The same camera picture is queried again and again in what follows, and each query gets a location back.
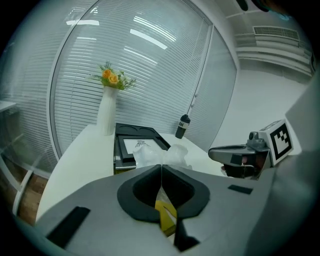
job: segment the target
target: black rectangle strip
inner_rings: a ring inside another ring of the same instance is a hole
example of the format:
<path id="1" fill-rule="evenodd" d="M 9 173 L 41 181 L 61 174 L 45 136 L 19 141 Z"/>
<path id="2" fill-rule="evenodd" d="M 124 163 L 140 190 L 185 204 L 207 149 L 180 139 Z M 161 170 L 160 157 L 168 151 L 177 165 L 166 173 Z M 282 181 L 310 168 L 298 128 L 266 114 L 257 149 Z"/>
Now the black rectangle strip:
<path id="1" fill-rule="evenodd" d="M 254 190 L 253 188 L 248 188 L 248 187 L 244 187 L 244 186 L 237 186 L 237 185 L 231 185 L 228 187 L 228 189 L 230 190 L 234 190 L 240 193 L 244 193 L 247 195 L 250 195 L 252 190 Z"/>
<path id="2" fill-rule="evenodd" d="M 88 208 L 75 207 L 46 238 L 57 246 L 64 248 L 89 212 Z"/>

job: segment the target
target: air conditioner vent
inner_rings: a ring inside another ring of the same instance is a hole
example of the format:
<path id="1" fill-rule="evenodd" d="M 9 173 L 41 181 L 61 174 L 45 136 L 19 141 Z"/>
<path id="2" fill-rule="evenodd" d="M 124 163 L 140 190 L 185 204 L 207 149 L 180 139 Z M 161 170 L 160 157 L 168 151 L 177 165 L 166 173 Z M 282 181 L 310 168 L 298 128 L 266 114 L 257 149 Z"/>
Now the air conditioner vent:
<path id="1" fill-rule="evenodd" d="M 296 30 L 277 26 L 253 26 L 255 36 L 281 37 L 299 41 L 299 34 Z"/>

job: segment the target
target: wooden floor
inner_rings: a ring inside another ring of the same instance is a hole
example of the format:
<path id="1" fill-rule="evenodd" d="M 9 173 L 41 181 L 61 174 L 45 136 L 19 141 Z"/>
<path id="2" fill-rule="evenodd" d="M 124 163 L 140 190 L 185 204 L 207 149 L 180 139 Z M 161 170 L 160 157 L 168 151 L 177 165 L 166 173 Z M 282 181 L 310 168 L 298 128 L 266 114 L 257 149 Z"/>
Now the wooden floor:
<path id="1" fill-rule="evenodd" d="M 13 164 L 8 159 L 4 159 L 4 161 L 15 179 L 21 183 L 27 171 Z M 22 195 L 17 216 L 32 226 L 36 222 L 40 199 L 47 182 L 48 180 L 46 178 L 32 174 Z M 0 171 L 0 193 L 4 198 L 8 209 L 12 211 L 17 191 L 11 186 L 2 171 Z"/>

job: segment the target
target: flower bouquet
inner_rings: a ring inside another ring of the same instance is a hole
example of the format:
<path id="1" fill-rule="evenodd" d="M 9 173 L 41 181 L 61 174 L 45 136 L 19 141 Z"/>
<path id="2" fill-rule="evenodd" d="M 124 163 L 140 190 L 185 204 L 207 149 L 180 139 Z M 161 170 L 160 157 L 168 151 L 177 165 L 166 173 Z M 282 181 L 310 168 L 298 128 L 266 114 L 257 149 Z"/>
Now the flower bouquet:
<path id="1" fill-rule="evenodd" d="M 116 72 L 109 61 L 99 65 L 102 75 L 92 75 L 91 79 L 98 80 L 103 85 L 103 95 L 96 119 L 98 132 L 109 136 L 115 130 L 116 100 L 119 90 L 126 90 L 134 86 L 135 79 L 127 79 L 123 71 Z"/>

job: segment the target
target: white ceiling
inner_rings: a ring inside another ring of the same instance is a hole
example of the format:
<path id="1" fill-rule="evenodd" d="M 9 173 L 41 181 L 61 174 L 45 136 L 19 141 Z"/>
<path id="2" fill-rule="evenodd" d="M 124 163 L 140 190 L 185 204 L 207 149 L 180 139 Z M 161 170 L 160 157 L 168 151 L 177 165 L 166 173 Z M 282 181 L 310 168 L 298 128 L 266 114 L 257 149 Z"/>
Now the white ceiling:
<path id="1" fill-rule="evenodd" d="M 249 7 L 248 11 L 241 10 L 236 0 L 212 1 L 215 1 L 220 7 L 221 11 L 232 25 L 236 37 L 244 34 L 253 35 L 253 26 L 275 26 L 296 30 L 300 40 L 304 42 L 308 41 L 303 30 L 292 17 L 290 17 L 289 20 L 283 20 L 277 13 L 261 11 L 251 0 L 246 0 Z"/>

